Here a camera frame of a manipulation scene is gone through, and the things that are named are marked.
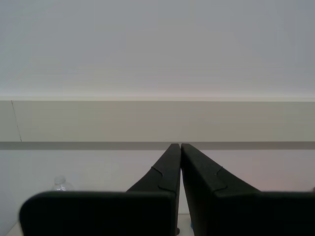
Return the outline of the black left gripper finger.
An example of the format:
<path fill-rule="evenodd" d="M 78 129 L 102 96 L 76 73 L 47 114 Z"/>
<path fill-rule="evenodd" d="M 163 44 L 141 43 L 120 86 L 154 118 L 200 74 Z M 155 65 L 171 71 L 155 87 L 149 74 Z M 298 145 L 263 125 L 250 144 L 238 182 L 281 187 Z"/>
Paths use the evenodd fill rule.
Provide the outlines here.
<path fill-rule="evenodd" d="M 263 192 L 181 145 L 181 170 L 196 236 L 312 236 L 312 192 Z"/>
<path fill-rule="evenodd" d="M 19 212 L 26 236 L 176 236 L 181 149 L 172 144 L 125 192 L 50 191 Z"/>

